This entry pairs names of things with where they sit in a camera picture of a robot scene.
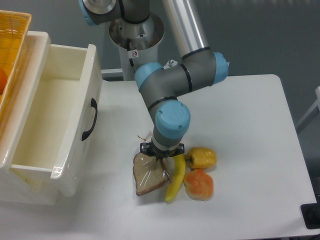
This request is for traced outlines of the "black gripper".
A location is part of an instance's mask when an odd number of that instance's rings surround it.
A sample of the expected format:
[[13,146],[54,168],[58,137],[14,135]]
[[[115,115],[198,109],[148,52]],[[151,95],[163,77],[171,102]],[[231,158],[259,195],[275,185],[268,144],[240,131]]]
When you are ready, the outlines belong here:
[[149,157],[156,157],[157,159],[164,159],[168,157],[175,157],[185,153],[185,145],[180,143],[174,146],[164,146],[157,141],[140,143],[140,153]]

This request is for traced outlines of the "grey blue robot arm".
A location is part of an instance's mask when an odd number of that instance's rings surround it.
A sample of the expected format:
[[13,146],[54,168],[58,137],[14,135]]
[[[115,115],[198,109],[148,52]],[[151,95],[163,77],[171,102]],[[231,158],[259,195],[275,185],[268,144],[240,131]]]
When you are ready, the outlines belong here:
[[89,25],[110,23],[112,41],[125,51],[121,61],[124,76],[133,76],[153,121],[151,141],[140,152],[164,159],[183,154],[181,140],[191,114],[179,96],[222,82],[229,63],[212,52],[193,0],[163,2],[181,63],[164,67],[157,55],[144,55],[164,36],[162,21],[151,12],[147,0],[81,0],[80,9]]

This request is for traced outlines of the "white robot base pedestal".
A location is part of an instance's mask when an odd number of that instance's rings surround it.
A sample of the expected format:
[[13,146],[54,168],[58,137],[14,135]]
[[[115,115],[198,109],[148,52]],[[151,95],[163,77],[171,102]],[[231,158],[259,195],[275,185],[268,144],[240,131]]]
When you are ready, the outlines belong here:
[[110,23],[109,35],[118,48],[124,81],[133,81],[136,70],[142,65],[158,61],[158,46],[164,34],[164,24],[154,13],[139,24],[122,18]]

